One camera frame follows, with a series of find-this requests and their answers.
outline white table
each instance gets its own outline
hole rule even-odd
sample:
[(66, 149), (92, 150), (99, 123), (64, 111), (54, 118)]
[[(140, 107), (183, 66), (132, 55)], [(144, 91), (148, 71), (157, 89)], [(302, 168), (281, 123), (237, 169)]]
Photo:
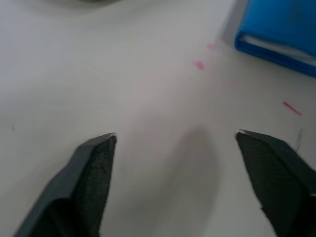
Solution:
[(300, 154), (316, 167), (316, 79), (227, 45), (233, 4), (1, 0), (0, 236), (77, 145), (108, 132), (118, 146), (102, 236), (274, 236), (234, 133), (294, 145), (303, 127)]

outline blue folder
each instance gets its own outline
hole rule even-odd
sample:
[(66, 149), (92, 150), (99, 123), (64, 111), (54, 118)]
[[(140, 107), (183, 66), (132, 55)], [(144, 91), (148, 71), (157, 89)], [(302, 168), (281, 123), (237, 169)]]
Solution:
[(316, 0), (249, 0), (235, 47), (316, 77)]

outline blue binder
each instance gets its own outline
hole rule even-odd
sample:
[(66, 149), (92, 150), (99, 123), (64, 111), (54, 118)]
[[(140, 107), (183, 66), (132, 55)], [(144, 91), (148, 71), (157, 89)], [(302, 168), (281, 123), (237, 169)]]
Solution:
[(249, 0), (235, 47), (316, 77), (316, 0)]

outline pink mark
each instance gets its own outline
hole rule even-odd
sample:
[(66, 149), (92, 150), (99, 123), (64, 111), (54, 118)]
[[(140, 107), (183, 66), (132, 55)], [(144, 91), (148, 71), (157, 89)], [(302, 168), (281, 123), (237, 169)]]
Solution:
[(293, 108), (293, 106), (291, 106), (289, 103), (287, 102), (283, 102), (283, 104), (288, 107), (289, 109), (291, 109), (294, 113), (296, 113), (298, 116), (302, 116), (302, 113), (298, 112), (295, 108)]
[(201, 61), (195, 61), (194, 64), (202, 71), (205, 69), (205, 65)]
[(213, 45), (212, 43), (209, 43), (209, 44), (207, 45), (207, 47), (208, 47), (209, 49), (214, 49), (214, 48), (215, 48), (215, 45)]

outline red ink mark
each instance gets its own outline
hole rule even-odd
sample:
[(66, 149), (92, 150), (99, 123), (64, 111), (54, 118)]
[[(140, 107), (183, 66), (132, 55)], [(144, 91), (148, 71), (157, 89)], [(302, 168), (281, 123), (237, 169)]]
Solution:
[(194, 64), (201, 70), (205, 69), (205, 65), (201, 61), (195, 61)]
[(288, 107), (289, 109), (291, 109), (294, 113), (296, 113), (298, 116), (302, 116), (302, 114), (300, 112), (298, 112), (295, 108), (293, 108), (289, 103), (287, 102), (283, 102), (283, 104)]
[(212, 43), (209, 43), (209, 44), (207, 45), (207, 47), (208, 47), (209, 49), (214, 49), (214, 48), (215, 48), (215, 45), (213, 45)]

